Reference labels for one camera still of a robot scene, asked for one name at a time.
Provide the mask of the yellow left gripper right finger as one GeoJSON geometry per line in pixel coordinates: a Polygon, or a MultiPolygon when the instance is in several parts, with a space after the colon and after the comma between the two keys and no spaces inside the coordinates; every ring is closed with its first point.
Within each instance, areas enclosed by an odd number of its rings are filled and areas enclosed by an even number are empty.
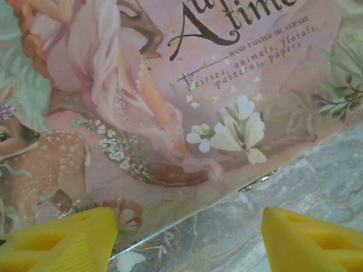
{"type": "Polygon", "coordinates": [[[267,207],[261,233],[272,271],[362,271],[362,232],[267,207]]]}

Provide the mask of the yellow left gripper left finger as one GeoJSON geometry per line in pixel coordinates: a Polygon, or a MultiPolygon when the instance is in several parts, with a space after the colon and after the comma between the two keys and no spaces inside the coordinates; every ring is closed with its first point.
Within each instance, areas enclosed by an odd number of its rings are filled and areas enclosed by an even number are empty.
{"type": "Polygon", "coordinates": [[[1,237],[1,271],[106,271],[118,234],[98,207],[1,237]]]}

